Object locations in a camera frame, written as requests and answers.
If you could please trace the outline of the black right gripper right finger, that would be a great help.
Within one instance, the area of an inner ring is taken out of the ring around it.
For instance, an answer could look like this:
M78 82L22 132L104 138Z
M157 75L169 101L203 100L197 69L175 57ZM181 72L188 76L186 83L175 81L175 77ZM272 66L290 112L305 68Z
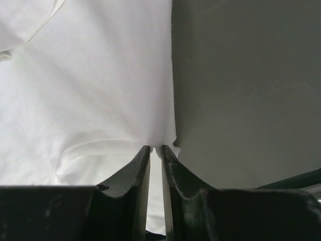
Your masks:
M320 203L300 189L217 189L162 146L167 240L320 240Z

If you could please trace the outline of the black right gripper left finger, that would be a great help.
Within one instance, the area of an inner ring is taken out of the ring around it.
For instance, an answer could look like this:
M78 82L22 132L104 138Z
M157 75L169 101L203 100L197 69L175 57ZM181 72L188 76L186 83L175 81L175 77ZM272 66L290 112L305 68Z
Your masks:
M95 186L2 186L1 240L144 240L150 147Z

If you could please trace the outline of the white t-shirt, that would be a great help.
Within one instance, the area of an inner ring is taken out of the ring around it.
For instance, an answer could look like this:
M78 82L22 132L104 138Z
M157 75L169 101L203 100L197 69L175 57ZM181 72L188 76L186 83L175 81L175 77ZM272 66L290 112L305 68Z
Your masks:
M1 184L95 185L148 145L146 230L165 234L171 15L171 1L1 1Z

